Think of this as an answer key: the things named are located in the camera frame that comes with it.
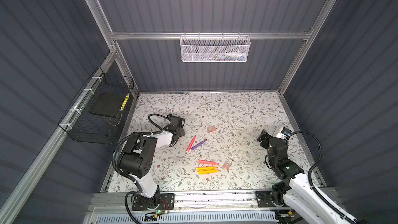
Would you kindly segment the pink highlighter pen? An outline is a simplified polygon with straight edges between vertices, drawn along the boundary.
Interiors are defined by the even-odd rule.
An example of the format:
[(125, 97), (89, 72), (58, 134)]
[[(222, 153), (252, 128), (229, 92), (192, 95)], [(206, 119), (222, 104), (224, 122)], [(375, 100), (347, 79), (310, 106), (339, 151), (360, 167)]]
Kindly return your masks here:
[(191, 142), (190, 142), (190, 144), (189, 144), (189, 146), (188, 146), (188, 148), (187, 148), (187, 150), (186, 150), (186, 153), (189, 153), (190, 151), (191, 151), (191, 147), (193, 146), (193, 144), (194, 144), (194, 142), (195, 142), (195, 140), (196, 140), (196, 135), (192, 138), (192, 140), (191, 140)]

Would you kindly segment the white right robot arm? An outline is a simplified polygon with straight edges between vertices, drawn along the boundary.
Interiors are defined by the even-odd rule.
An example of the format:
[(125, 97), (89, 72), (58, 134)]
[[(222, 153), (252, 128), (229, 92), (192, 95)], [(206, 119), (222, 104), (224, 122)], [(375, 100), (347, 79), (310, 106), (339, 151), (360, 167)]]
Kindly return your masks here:
[[(288, 156), (289, 140), (297, 134), (309, 135), (319, 148), (319, 156), (307, 173)], [(309, 224), (367, 223), (366, 220), (358, 220), (349, 214), (314, 185), (312, 173), (323, 155), (316, 136), (306, 131), (292, 132), (287, 128), (282, 128), (276, 136), (272, 136), (262, 130), (257, 142), (267, 150), (264, 159), (266, 166), (280, 179), (280, 182), (272, 186), (270, 193), (271, 202), (276, 207), (290, 207)]]

